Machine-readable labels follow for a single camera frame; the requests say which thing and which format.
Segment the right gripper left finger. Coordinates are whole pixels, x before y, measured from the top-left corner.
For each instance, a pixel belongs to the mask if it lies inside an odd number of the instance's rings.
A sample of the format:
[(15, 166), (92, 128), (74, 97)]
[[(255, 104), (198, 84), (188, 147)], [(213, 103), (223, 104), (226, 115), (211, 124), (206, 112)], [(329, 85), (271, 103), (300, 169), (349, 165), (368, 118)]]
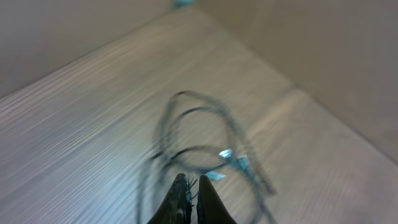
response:
[(195, 183), (185, 174), (178, 174), (148, 224), (191, 224), (194, 198), (191, 188)]

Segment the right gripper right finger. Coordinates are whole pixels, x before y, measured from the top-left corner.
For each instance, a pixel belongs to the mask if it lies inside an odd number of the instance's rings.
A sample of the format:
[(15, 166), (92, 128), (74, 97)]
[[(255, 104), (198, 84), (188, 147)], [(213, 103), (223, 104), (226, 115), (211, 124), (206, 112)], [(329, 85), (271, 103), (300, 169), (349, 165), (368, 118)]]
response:
[(237, 224), (205, 175), (199, 180), (197, 220), (198, 224)]

